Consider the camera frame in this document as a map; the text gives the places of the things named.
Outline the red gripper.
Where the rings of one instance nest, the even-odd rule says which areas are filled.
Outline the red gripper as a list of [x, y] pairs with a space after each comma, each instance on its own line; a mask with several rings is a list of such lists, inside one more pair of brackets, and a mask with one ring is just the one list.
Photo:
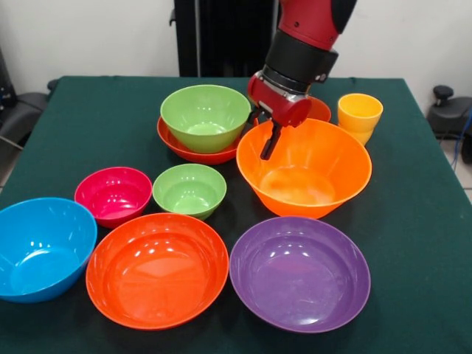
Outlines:
[[[262, 160], [268, 161], [280, 139], [282, 127], [289, 125], [297, 127], [302, 124], [307, 118], [312, 102], [306, 94], [291, 94], [273, 85], [263, 77], [262, 72], [256, 72], [249, 80], [248, 96], [256, 107], [262, 108], [276, 122], [260, 154]], [[252, 110], [247, 125], [257, 125], [259, 114], [259, 110]]]

